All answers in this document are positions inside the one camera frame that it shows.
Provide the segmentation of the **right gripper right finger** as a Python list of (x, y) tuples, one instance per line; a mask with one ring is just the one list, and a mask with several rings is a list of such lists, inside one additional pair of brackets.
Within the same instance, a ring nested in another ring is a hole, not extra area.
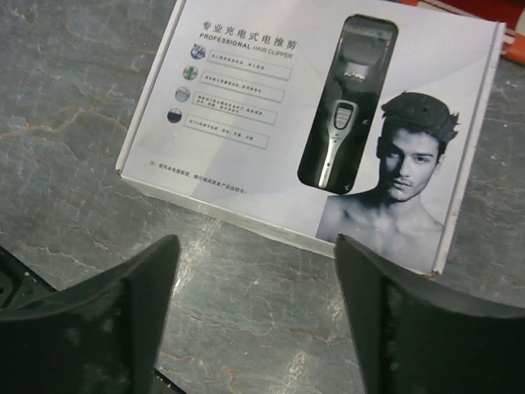
[(456, 291), (340, 235), (336, 271), (366, 393), (522, 393), (524, 309)]

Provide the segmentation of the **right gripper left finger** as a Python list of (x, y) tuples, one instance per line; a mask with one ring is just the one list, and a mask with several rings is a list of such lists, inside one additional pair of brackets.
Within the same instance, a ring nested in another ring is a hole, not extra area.
[(177, 236), (57, 290), (1, 253), (4, 393), (177, 393), (155, 365), (180, 259)]

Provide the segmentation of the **white hair clipper kit box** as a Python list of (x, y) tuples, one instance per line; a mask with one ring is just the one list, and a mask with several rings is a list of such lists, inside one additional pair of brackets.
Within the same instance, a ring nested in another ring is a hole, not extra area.
[[(345, 20), (398, 35), (353, 188), (318, 187)], [(146, 195), (326, 256), (441, 273), (506, 26), (388, 1), (179, 1), (116, 162)]]

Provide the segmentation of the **silver black hair clipper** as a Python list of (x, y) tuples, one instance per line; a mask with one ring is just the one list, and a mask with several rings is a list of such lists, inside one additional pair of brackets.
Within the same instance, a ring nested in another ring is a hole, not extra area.
[(364, 15), (345, 20), (323, 93), (328, 140), (319, 188), (338, 195), (353, 188), (397, 35), (392, 21)]

